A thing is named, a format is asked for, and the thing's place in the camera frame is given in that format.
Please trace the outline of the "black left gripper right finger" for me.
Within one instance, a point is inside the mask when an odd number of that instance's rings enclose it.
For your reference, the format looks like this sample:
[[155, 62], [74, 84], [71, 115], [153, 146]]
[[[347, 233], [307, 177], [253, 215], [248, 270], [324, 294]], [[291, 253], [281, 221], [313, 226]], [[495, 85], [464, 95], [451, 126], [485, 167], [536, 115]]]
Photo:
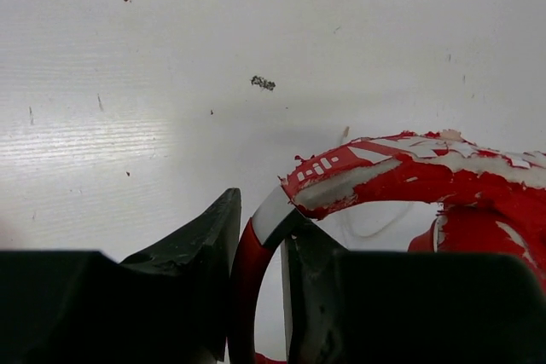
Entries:
[[282, 268], [291, 363], [545, 360], [545, 297], [513, 257], [350, 251], [307, 223]]

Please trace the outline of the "red headphones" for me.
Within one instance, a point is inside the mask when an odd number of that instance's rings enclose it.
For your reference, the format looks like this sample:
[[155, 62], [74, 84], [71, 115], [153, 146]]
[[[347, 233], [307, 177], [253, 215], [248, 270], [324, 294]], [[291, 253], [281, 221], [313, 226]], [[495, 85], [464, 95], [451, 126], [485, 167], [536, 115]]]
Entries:
[[545, 155], [481, 147], [455, 130], [360, 137], [302, 159], [249, 217], [230, 273], [229, 358], [263, 362], [254, 324], [277, 247], [307, 219], [381, 201], [436, 203], [411, 250], [482, 251], [517, 257], [545, 280]]

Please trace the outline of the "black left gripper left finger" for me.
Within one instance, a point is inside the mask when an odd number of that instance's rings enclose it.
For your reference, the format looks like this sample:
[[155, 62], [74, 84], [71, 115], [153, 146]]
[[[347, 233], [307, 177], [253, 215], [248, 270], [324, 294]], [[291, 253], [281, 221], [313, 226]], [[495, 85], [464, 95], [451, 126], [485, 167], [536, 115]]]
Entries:
[[121, 262], [99, 251], [3, 251], [4, 363], [217, 363], [241, 192]]

